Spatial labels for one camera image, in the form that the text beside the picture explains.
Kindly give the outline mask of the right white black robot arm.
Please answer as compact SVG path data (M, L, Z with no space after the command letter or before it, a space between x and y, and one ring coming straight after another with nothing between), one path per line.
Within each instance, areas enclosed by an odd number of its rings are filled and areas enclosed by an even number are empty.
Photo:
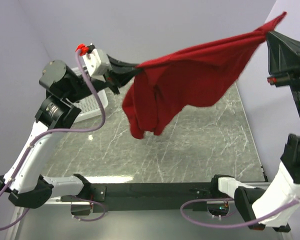
M266 35L268 48L267 81L276 87L288 86L300 118L300 41L277 31ZM251 230L273 228L289 232L290 216L300 206L300 136L289 134L278 171L267 189L244 184L228 175L215 175L209 193L220 200L233 198Z

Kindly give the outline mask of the white plastic perforated basket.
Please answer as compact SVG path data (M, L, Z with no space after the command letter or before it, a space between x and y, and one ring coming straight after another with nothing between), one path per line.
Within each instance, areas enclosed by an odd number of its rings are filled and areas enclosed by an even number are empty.
M104 89L100 90L98 92L98 96L102 103L103 108L105 109L109 104L105 90ZM74 123L85 121L85 120L88 120L88 119L91 119L91 118L101 115L100 108L99 108L98 103L93 95L90 95L90 96L80 100L79 102L74 103L73 105L76 106L77 108L81 109L81 112L76 117Z

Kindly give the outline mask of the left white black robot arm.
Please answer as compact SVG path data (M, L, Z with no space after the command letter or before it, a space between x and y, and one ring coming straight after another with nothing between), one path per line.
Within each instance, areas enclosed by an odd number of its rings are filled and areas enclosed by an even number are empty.
M0 191L8 193L16 207L37 209L50 198L69 196L91 200L91 183L82 175L47 177L41 172L53 149L81 113L74 103L90 96L83 75L77 75L62 60L53 60L43 69L39 84L46 98L39 107L30 136L12 168L0 175Z

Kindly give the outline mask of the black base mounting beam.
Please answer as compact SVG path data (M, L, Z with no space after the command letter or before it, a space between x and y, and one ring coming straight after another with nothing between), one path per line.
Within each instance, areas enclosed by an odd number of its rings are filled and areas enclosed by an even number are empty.
M90 194L108 211L178 210L196 199L222 199L209 182L93 183Z

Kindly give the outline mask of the red t shirt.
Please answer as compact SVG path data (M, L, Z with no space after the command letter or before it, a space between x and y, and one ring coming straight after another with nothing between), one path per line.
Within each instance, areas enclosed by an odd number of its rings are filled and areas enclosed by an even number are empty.
M128 89L122 109L131 135L142 139L146 132L160 135L185 107L211 107L239 78L267 33L285 13L257 29L188 47L143 62Z

